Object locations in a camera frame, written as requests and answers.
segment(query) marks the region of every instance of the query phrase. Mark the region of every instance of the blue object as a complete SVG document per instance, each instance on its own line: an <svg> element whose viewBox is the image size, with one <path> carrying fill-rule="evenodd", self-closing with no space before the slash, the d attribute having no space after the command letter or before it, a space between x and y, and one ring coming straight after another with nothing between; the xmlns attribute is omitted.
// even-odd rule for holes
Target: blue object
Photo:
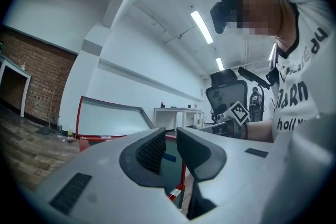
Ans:
<svg viewBox="0 0 336 224"><path fill-rule="evenodd" d="M167 161L176 162L176 157L167 153L163 154L163 158Z"/></svg>

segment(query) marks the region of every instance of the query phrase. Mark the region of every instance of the headrest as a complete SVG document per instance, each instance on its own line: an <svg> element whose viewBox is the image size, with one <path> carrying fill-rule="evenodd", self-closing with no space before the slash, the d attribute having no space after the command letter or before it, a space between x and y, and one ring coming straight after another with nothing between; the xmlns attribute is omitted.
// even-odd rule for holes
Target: headrest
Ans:
<svg viewBox="0 0 336 224"><path fill-rule="evenodd" d="M237 75L234 73L234 71L232 69L229 69L229 68L211 74L210 78L211 78L211 86L212 87L225 85L225 84L234 82L238 79Z"/></svg>

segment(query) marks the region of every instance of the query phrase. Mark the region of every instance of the white table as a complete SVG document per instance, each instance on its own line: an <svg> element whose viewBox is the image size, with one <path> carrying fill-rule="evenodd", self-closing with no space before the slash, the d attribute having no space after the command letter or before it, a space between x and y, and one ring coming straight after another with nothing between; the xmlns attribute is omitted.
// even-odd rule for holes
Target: white table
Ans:
<svg viewBox="0 0 336 224"><path fill-rule="evenodd" d="M11 60L9 60L6 56L0 54L0 62L1 62L1 68L0 68L0 85L2 81L2 76L4 74L5 68L9 67L10 69L14 70L15 72L19 73L20 75L24 76L26 78L26 84L25 88L23 90L22 95L22 101L21 101L21 113L20 116L24 117L25 115L25 104L26 104L26 97L27 97L27 91L28 86L31 79L31 74L29 74L27 71L22 70L18 65L13 63Z"/></svg>
<svg viewBox="0 0 336 224"><path fill-rule="evenodd" d="M176 131L176 122L177 122L177 113L181 112L182 113L182 127L186 127L186 116L187 113L193 113L194 116L194 125L195 125L195 120L197 124L197 115L200 115L199 117L199 122L202 124L202 121L204 119L204 112L202 110L198 109L187 109L187 108L154 108L154 126L156 127L156 113L157 112L170 112L170 113L175 113L175 118L174 118L174 130Z"/></svg>

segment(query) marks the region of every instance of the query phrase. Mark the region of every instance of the white t-shirt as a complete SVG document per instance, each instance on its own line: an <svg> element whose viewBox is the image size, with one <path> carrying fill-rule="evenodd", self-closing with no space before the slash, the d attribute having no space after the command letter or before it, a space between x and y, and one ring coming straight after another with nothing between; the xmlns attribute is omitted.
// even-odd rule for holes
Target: white t-shirt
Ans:
<svg viewBox="0 0 336 224"><path fill-rule="evenodd" d="M274 140L279 133L292 131L318 114L301 75L323 47L330 42L336 46L333 12L325 1L288 1L296 11L297 40L286 53L277 47L270 64L279 70L278 89L272 88L278 97L272 124Z"/></svg>

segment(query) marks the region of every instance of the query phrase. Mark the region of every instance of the ceiling light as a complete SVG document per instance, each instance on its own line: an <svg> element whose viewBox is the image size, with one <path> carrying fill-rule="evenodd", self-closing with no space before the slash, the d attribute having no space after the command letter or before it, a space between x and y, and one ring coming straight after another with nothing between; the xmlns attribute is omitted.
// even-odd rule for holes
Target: ceiling light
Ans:
<svg viewBox="0 0 336 224"><path fill-rule="evenodd" d="M217 62L217 64L218 64L219 70L220 70L220 71L224 70L223 63L222 63L221 58L217 58L217 59L216 59L216 62Z"/></svg>
<svg viewBox="0 0 336 224"><path fill-rule="evenodd" d="M273 49L272 49L272 52L271 52L271 54L270 54L270 56L269 56L269 58L268 58L269 61L272 60L272 56L273 56L273 53L274 53L274 49L275 49L275 43L273 43Z"/></svg>
<svg viewBox="0 0 336 224"><path fill-rule="evenodd" d="M208 44L214 42L199 12L195 10L190 15L193 17L194 21L197 23L197 26L201 30L206 42L208 42Z"/></svg>

